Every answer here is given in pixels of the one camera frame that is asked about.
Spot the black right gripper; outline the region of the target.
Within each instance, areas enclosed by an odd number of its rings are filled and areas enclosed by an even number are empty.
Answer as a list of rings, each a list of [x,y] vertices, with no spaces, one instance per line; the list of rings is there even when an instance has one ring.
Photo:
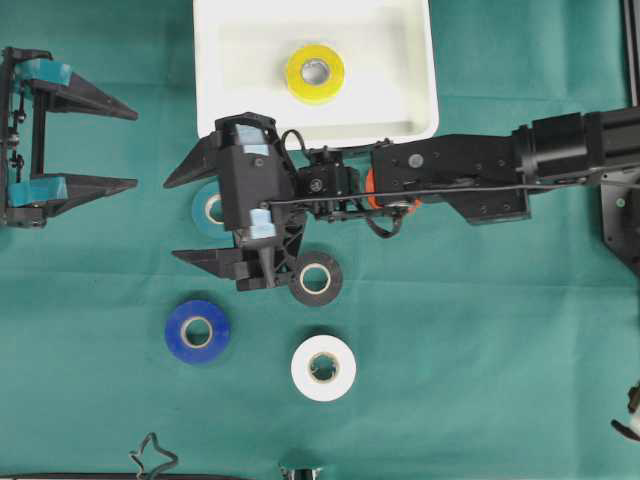
[[[223,220],[234,247],[174,250],[176,258],[240,291],[274,288],[286,281],[277,269],[294,261],[284,252],[289,205],[296,194],[296,170],[278,135],[275,120],[254,113],[215,121],[164,182],[165,189],[218,175]]]

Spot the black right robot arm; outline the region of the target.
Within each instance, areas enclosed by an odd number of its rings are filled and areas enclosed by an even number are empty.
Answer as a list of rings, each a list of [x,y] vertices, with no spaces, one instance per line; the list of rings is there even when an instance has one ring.
[[[360,187],[346,148],[305,149],[294,165],[287,136],[267,116],[218,119],[165,182],[175,188],[218,181],[223,224],[233,246],[180,250],[177,257],[239,290],[275,288],[302,279],[310,258],[299,253],[308,217],[328,223],[391,220],[382,238],[401,228],[416,206],[444,202],[467,222],[526,219],[536,194],[573,186],[601,190],[607,247],[639,266],[639,111],[574,113],[536,120],[508,136],[451,134],[362,147],[373,187]]]

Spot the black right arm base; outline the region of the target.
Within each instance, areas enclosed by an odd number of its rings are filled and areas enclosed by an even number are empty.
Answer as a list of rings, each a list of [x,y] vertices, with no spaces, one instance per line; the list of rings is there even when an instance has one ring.
[[[603,242],[639,277],[639,168],[605,174],[600,199]]]

